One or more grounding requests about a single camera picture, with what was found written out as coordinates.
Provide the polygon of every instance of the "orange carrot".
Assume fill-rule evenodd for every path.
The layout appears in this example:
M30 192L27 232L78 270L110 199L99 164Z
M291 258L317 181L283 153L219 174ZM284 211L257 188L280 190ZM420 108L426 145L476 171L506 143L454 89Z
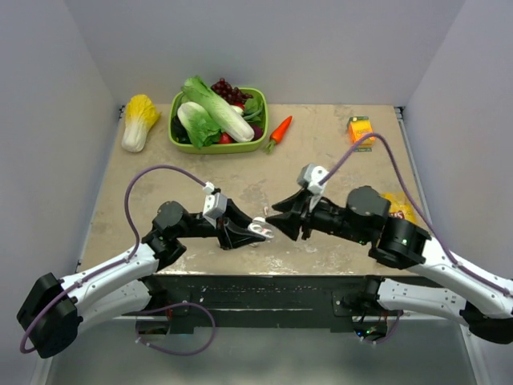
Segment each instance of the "orange carrot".
M287 119L281 122L278 128L273 131L273 133L269 137L269 143L267 143L267 146L265 146L265 151L268 154L270 154L273 151L274 146L276 146L283 140L283 137L287 132L287 128L289 128L290 122L292 122L292 116L289 116Z

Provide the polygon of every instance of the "yellow snack package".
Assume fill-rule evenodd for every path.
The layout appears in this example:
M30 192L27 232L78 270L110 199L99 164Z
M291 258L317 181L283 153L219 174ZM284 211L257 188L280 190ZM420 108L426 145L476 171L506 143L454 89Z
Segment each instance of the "yellow snack package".
M403 192L400 193L391 193L385 192L381 194L381 196L385 199L388 199L391 203L390 205L390 215L397 218L402 218L410 221L414 225L417 224L417 219L415 218L415 211L411 203L408 201L406 194Z

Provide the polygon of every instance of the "bok choy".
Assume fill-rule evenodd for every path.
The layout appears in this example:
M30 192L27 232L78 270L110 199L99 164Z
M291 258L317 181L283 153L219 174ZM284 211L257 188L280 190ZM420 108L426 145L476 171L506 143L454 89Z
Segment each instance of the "bok choy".
M183 103L177 115L194 147L202 148L219 141L221 127L198 103Z
M255 133L244 118L207 86L201 77L194 76L187 79L182 87L182 91L189 100L198 103L207 110L208 114L220 125L221 129L236 142L249 142L253 139Z

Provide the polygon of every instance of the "white wall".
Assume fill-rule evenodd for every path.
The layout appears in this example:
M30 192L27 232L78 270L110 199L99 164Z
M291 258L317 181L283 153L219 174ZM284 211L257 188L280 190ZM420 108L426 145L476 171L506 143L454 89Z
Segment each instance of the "white wall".
M40 275L74 270L115 104L62 0L3 2L0 52L0 383L24 384L15 316Z
M404 105L464 0L66 3L119 103L202 75L274 103Z
M467 0L405 110L439 232L457 253L508 278L513 278L512 18L511 1ZM483 347L492 383L511 383L513 346Z

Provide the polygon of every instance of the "wooden table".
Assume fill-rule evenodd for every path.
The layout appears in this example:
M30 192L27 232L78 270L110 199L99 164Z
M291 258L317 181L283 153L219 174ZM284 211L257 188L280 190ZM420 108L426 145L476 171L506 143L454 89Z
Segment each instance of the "wooden table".
M350 116L369 116L373 128L387 138L399 168L418 200L414 175L402 133L391 106L278 105L269 106L274 129L285 117L294 117L282 144L268 156L262 151L234 155L198 156L178 152L168 139L169 105L158 105L162 116L150 131L140 153L121 146L124 122L116 138L99 194L81 270L114 257L131 247L134 236L123 211L123 195L131 178L154 164L174 164L221 187L223 193L250 217L263 216L265 206L298 190L296 178L308 163L331 168L349 147L345 126ZM354 153L328 183L326 196L340 205L353 188L370 185L380 193L401 187L382 144L372 152ZM165 201L179 201L189 212L203 208L204 193L178 172L158 170L144 176L132 190L130 207L135 224L144 235L156 210ZM216 239L184 239L186 254L160 274L400 274L366 256L367 247L323 233L307 241L290 241L275 231L273 240L258 247L223 251Z

